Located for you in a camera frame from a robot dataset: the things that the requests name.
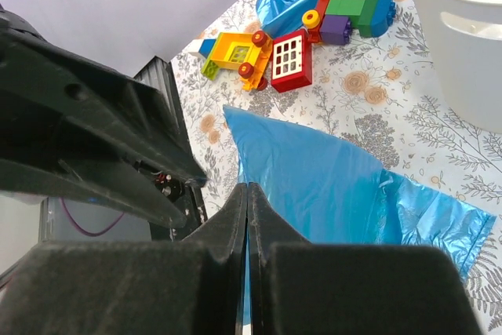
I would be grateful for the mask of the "blue plastic trash bag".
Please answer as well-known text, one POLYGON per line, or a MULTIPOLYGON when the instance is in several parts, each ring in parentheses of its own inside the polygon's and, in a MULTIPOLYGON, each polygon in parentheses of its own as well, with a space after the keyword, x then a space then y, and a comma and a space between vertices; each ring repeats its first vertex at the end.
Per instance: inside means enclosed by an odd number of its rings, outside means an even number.
POLYGON ((236 107, 224 116, 238 179, 314 243, 434 246, 466 278, 496 218, 389 171, 370 153, 316 129, 236 107))

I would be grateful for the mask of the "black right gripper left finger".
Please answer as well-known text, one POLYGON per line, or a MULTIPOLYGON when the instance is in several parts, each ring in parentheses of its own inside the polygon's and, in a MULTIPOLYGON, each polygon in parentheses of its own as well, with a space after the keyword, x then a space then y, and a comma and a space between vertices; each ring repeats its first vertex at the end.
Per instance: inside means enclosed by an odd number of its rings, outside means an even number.
POLYGON ((180 242, 45 242, 1 302, 4 334, 240 334, 247 187, 180 242))

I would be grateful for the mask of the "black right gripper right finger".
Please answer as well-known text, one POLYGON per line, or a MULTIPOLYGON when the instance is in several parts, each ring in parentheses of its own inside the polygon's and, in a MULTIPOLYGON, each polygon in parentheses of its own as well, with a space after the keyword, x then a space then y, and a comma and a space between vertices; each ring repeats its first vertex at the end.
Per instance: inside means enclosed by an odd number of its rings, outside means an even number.
POLYGON ((452 261, 429 246, 319 245, 248 186, 255 334, 479 334, 452 261))

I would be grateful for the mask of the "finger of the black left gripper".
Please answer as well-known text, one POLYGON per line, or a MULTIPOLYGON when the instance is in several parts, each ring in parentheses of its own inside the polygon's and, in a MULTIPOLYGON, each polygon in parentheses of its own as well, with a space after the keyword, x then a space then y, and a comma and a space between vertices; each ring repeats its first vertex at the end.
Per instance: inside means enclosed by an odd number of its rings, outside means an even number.
POLYGON ((1 189, 106 206, 166 228, 206 174, 156 89, 1 12, 1 189))

